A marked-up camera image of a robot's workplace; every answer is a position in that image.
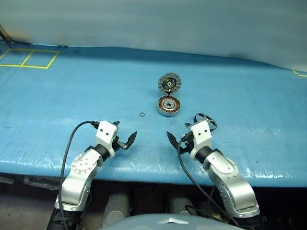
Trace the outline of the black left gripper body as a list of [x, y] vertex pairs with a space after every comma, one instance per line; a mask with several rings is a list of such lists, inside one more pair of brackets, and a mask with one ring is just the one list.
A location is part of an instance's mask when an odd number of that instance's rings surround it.
[[114, 152], [118, 151], [120, 148], [126, 150], [127, 149], [127, 144], [124, 142], [119, 141], [119, 137], [116, 136], [113, 141], [112, 141], [112, 148]]

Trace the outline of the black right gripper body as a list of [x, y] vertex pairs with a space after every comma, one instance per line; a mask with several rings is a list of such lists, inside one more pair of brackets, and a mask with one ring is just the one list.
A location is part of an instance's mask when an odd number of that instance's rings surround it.
[[192, 132], [188, 132], [184, 134], [181, 140], [179, 141], [178, 153], [179, 155], [182, 155], [184, 153], [190, 154], [193, 148], [194, 148], [194, 135]]

